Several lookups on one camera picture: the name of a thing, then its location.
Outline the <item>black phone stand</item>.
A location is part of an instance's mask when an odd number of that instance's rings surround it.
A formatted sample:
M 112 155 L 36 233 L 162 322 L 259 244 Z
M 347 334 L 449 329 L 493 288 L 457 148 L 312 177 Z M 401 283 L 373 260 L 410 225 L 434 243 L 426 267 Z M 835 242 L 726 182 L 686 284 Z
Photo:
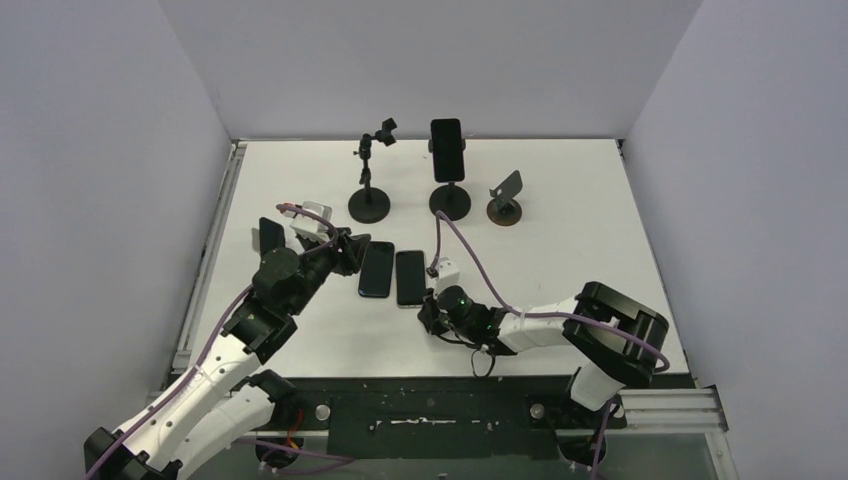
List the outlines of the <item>black phone stand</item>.
M 431 138 L 428 140 L 428 152 L 432 150 Z M 439 183 L 440 186 L 434 189 L 428 200 L 428 207 L 433 214 L 437 211 L 445 213 L 450 220 L 461 220 L 465 218 L 471 210 L 471 198 L 469 193 L 458 182 Z
M 375 142 L 388 147 L 397 142 L 393 131 L 397 124 L 393 118 L 381 123 L 381 128 L 374 133 L 363 133 L 356 150 L 352 154 L 362 161 L 359 184 L 361 188 L 354 192 L 348 200 L 348 212 L 353 220 L 362 224 L 374 224 L 383 220 L 390 212 L 391 202 L 386 192 L 372 186 L 370 159 Z

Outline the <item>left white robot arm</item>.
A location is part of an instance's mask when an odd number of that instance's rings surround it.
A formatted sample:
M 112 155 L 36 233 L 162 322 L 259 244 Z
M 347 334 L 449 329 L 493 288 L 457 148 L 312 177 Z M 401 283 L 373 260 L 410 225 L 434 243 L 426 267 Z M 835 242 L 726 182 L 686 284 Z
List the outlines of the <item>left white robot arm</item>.
M 186 479 L 251 430 L 290 425 L 294 387 L 263 366 L 331 274 L 359 272 L 370 242 L 343 228 L 303 253 L 285 246 L 264 253 L 195 364 L 143 411 L 88 437 L 86 478 Z

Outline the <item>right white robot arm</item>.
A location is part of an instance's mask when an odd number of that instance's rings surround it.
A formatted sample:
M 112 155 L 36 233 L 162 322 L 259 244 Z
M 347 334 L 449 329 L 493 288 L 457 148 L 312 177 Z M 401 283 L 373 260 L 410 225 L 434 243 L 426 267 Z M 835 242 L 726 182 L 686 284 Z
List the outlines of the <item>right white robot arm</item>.
M 429 291 L 418 313 L 428 334 L 456 335 L 459 343 L 492 357 L 572 346 L 588 360 L 575 371 L 562 400 L 565 419 L 577 427 L 596 420 L 625 388 L 645 388 L 670 363 L 661 353 L 670 324 L 653 309 L 600 282 L 574 297 L 519 311 L 489 307 L 452 285 Z

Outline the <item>brown base phone stand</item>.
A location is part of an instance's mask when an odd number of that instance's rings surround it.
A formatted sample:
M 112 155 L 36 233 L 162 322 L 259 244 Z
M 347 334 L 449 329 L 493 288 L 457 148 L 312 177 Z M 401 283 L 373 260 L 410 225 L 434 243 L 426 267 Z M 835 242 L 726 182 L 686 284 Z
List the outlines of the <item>brown base phone stand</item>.
M 495 188 L 489 190 L 487 217 L 499 226 L 513 226 L 522 217 L 522 207 L 515 197 L 522 191 L 523 181 L 519 170 L 514 170 Z

